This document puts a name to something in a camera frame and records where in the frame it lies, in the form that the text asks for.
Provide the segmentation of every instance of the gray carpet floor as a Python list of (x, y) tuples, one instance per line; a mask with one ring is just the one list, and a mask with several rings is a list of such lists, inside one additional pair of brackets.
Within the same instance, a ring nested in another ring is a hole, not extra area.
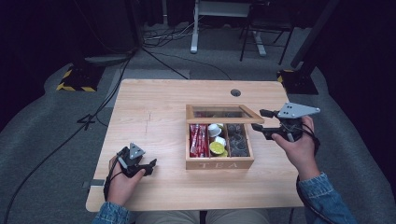
[[(203, 30), (196, 54), (190, 54), (190, 35), (147, 50), (177, 71), (187, 73), (190, 79), (275, 81), (278, 70), (290, 68), (309, 29), (295, 31), (282, 65), (277, 64), (280, 48), (266, 47), (268, 55), (261, 57), (253, 45), (247, 46), (244, 61), (239, 62), (242, 48), (239, 32), (227, 27)], [(264, 41), (272, 38), (262, 34)], [(282, 38), (279, 41), (285, 41), (286, 35)], [(104, 124), (109, 123), (112, 113), (111, 104), (98, 114), (87, 131), (80, 131), (59, 146), (78, 130), (77, 120), (93, 114), (105, 100), (120, 75), (120, 65), (106, 68), (97, 92), (56, 91), (69, 65), (50, 76), (45, 84), (46, 94), (26, 106), (0, 133), (0, 219), (4, 219), (8, 203), (22, 180), (59, 148), (24, 183), (12, 204), (8, 223), (90, 223), (95, 216), (85, 209), (88, 194), (82, 185), (93, 177), (106, 136)], [(175, 74), (169, 75), (169, 71), (139, 50), (127, 65), (125, 76), (177, 78)], [(323, 75), (316, 69), (311, 77), (319, 95), (288, 96), (291, 102), (321, 109), (313, 116), (321, 141), (317, 155), (320, 170), (328, 174), (359, 223), (396, 223), (389, 182), (353, 124), (327, 93)], [(272, 223), (289, 223), (290, 208), (273, 208), (269, 212)], [(295, 210), (293, 223), (305, 223), (303, 208)]]

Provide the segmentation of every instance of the black chair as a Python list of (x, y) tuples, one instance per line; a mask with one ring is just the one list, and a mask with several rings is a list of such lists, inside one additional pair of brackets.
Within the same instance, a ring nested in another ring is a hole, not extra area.
[[(283, 47), (282, 56), (280, 57), (279, 65), (282, 64), (283, 57), (285, 56), (286, 49), (288, 48), (291, 35), (293, 34), (294, 25), (292, 22), (291, 11), (286, 5), (279, 0), (266, 0), (266, 1), (255, 1), (249, 7), (247, 15), (247, 23), (242, 29), (241, 35), (245, 33), (244, 45), (242, 47), (241, 58), (239, 61), (242, 62), (245, 52), (245, 46), (248, 39), (248, 33), (250, 31), (265, 32), (265, 33), (277, 33), (279, 34), (273, 44), (262, 44), (264, 46)], [(282, 36), (284, 32), (289, 32), (288, 40), (285, 45), (275, 45), (276, 41)]]

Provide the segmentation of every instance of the pants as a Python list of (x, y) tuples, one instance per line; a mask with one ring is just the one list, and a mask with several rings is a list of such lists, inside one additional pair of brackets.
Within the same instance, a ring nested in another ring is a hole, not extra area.
[[(199, 211), (155, 211), (135, 214), (136, 224), (200, 224)], [(209, 210), (206, 224), (269, 224), (265, 209)]]

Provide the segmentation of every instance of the denim sleeve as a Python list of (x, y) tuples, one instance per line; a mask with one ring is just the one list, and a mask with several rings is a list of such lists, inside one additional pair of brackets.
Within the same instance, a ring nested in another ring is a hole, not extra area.
[[(341, 199), (341, 195), (334, 190), (324, 173), (312, 179), (300, 181), (299, 187), (307, 202), (332, 223), (357, 223)], [(307, 223), (327, 223), (307, 207), (305, 217)]]
[(92, 224), (124, 224), (129, 223), (129, 211), (117, 204), (105, 202), (102, 204)]

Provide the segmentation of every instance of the open lid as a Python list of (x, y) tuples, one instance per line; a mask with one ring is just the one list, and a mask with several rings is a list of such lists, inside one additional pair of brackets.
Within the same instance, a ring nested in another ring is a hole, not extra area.
[(264, 123), (244, 105), (186, 105), (187, 123)]

